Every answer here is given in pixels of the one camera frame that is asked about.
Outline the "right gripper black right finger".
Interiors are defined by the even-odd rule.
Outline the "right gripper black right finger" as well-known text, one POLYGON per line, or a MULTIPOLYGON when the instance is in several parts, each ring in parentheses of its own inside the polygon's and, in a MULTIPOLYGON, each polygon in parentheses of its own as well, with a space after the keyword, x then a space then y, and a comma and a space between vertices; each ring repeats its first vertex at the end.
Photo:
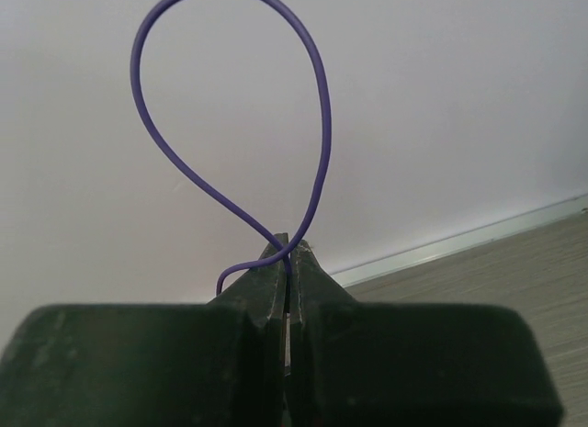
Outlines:
POLYGON ((292 253, 288 407, 295 426, 358 426, 362 306, 321 267, 307 242, 292 253))

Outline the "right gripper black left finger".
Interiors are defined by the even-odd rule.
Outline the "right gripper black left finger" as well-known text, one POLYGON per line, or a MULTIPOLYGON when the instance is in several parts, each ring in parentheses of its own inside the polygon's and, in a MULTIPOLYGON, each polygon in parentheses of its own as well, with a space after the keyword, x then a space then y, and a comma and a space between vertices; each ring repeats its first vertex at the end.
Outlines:
POLYGON ((232 426, 282 424, 288 294, 286 266, 279 260, 246 270, 210 302, 243 314, 233 372, 232 426))

